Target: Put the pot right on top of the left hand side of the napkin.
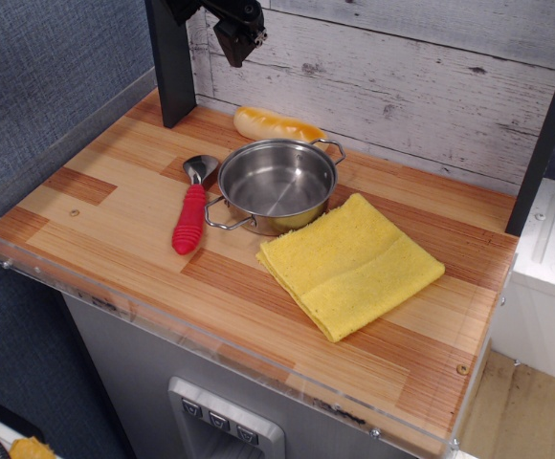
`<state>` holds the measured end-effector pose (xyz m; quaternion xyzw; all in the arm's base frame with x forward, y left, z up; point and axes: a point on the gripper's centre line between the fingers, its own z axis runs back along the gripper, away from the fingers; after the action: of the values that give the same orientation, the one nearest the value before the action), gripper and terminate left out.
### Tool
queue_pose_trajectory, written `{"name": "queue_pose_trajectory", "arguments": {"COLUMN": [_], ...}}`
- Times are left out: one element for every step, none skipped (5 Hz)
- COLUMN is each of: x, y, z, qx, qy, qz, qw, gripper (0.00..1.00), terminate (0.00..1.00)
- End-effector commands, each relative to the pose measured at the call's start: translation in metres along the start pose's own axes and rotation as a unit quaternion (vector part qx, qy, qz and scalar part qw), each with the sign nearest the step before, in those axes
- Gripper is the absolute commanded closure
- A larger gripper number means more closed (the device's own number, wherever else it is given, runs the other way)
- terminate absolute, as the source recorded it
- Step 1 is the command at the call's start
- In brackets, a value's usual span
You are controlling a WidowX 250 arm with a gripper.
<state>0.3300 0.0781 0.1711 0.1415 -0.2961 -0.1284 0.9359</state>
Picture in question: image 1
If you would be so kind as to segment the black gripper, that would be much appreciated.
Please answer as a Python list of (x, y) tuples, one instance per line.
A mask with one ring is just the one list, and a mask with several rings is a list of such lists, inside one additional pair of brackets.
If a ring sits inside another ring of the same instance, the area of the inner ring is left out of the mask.
[(218, 43), (232, 67), (241, 67), (252, 51), (267, 39), (264, 16), (256, 0), (201, 0), (220, 21), (213, 27)]

